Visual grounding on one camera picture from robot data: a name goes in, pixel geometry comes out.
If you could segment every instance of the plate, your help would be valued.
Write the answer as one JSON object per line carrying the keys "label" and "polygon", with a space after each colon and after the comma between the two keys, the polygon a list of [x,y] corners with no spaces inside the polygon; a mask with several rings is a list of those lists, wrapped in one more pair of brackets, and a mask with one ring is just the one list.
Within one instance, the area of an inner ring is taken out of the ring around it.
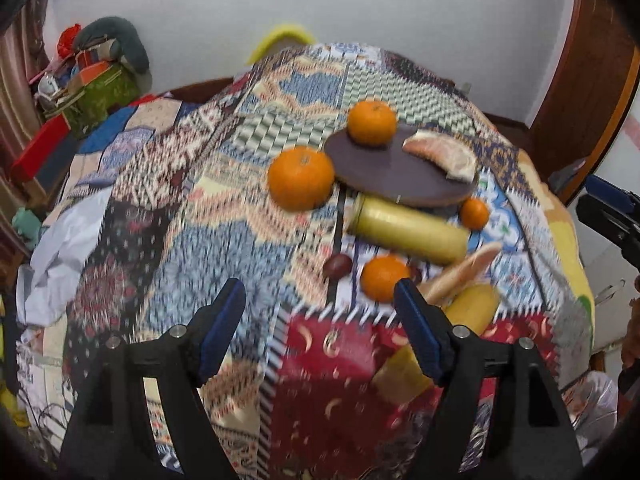
{"label": "plate", "polygon": [[418,128],[398,124],[390,144],[367,148],[351,140],[347,130],[335,132],[324,142],[335,176],[357,191],[380,196],[412,207],[442,207],[467,199],[476,188],[473,182],[448,179],[438,166],[402,150],[402,143]]}

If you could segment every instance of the metal bolt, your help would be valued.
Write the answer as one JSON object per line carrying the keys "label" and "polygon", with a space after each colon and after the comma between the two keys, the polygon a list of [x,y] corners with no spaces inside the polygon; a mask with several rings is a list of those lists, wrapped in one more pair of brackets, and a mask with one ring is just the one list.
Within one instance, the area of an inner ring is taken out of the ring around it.
{"label": "metal bolt", "polygon": [[456,325],[453,327],[453,335],[459,339],[464,339],[471,335],[471,331],[464,325]]}
{"label": "metal bolt", "polygon": [[187,333],[187,327],[185,327],[184,325],[173,325],[169,329],[169,335],[171,337],[175,337],[176,339],[181,338],[186,333]]}
{"label": "metal bolt", "polygon": [[520,346],[525,350],[531,350],[536,345],[529,337],[521,337],[518,339],[518,343],[520,343]]}
{"label": "metal bolt", "polygon": [[109,350],[113,350],[114,348],[117,348],[119,344],[120,344],[120,338],[116,335],[112,335],[110,338],[107,339],[107,342],[105,343],[105,345],[107,345],[107,348]]}

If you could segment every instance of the wooden door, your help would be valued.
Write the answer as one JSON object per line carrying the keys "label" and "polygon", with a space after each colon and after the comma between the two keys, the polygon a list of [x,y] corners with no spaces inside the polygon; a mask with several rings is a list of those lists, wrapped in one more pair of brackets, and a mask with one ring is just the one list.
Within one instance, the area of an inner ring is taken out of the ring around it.
{"label": "wooden door", "polygon": [[[530,130],[531,158],[543,180],[580,158],[597,165],[626,115],[639,60],[607,0],[575,0],[556,75]],[[589,171],[583,168],[582,180]],[[573,182],[570,194],[580,184]]]}

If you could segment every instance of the orange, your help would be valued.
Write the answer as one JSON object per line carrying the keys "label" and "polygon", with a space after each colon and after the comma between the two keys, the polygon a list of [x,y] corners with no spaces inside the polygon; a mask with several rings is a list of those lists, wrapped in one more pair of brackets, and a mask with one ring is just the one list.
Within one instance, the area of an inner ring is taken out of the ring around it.
{"label": "orange", "polygon": [[460,208],[460,223],[472,231],[481,231],[489,221],[489,208],[479,198],[467,198]]}
{"label": "orange", "polygon": [[347,116],[349,136],[363,146],[384,146],[397,129],[396,113],[382,101],[360,101]]}
{"label": "orange", "polygon": [[267,171],[269,194],[285,211],[308,211],[323,204],[334,187],[331,159],[306,146],[286,150]]}
{"label": "orange", "polygon": [[360,286],[372,300],[391,303],[396,283],[410,277],[409,267],[395,256],[376,256],[362,268]]}

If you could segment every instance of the pink curtain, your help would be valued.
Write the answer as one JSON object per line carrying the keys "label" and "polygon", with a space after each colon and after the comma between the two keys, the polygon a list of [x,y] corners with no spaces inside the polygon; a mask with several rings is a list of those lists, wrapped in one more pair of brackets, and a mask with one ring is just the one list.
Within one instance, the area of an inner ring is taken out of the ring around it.
{"label": "pink curtain", "polygon": [[0,38],[0,262],[28,254],[11,226],[27,197],[8,179],[14,160],[40,128],[29,79],[46,67],[42,41],[47,0],[28,0]]}

